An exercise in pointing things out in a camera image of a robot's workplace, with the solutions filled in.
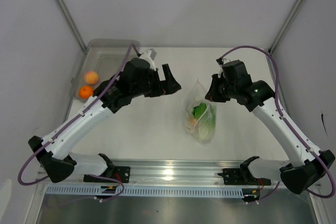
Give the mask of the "clear zip top bag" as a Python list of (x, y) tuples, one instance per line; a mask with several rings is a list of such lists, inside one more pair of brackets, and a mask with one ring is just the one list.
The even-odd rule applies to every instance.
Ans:
[(200, 144), (208, 144), (215, 135), (217, 106), (205, 99), (207, 91), (197, 79), (182, 104), (185, 130)]

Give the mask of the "orange fruit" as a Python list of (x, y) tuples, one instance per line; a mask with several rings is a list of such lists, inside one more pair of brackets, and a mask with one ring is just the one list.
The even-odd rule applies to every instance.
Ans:
[(88, 99), (93, 95), (93, 87), (92, 86), (82, 86), (78, 91), (79, 98)]

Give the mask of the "small garlic bulb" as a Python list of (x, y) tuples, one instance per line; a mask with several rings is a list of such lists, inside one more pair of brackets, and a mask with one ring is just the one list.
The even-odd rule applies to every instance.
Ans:
[(189, 118), (188, 122), (189, 122), (189, 124), (190, 124), (191, 127), (194, 127), (196, 125), (196, 123), (197, 123), (197, 119), (195, 119), (195, 118)]

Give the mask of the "peach fruit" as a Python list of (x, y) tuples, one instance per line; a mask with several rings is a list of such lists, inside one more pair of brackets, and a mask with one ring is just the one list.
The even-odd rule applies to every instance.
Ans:
[(84, 75), (84, 82), (87, 85), (93, 86), (99, 81), (99, 75), (95, 71), (88, 71)]

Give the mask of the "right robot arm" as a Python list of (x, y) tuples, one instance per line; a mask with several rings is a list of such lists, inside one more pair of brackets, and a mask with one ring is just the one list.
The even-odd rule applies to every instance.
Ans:
[(271, 132), (288, 156), (274, 161), (253, 156), (240, 165), (240, 179), (251, 184), (258, 178), (282, 182), (292, 193), (300, 194), (326, 174), (335, 161), (330, 150), (322, 151), (294, 124), (276, 103), (274, 90), (263, 80), (253, 82), (240, 60), (224, 63), (212, 82), (206, 100), (225, 103), (234, 99), (257, 117)]

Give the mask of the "green plastic lettuce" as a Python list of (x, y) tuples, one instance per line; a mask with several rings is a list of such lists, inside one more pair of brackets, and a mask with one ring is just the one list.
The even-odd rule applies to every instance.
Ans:
[(202, 144), (210, 142), (214, 136), (216, 112), (216, 105), (208, 102), (200, 102), (193, 108), (193, 118), (197, 119), (193, 127), (193, 135)]

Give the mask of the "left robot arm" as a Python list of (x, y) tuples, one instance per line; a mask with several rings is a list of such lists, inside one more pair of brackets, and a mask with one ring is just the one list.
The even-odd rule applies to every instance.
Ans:
[(85, 182), (108, 182), (117, 178), (117, 168), (105, 154), (81, 155), (72, 152), (74, 146), (101, 121), (116, 114), (132, 99), (174, 94), (181, 85), (167, 64), (162, 66), (165, 79), (160, 80), (157, 68), (148, 60), (134, 58), (123, 70), (102, 82), (82, 109), (54, 132), (33, 136), (28, 144), (47, 177), (59, 183), (70, 175), (83, 175)]

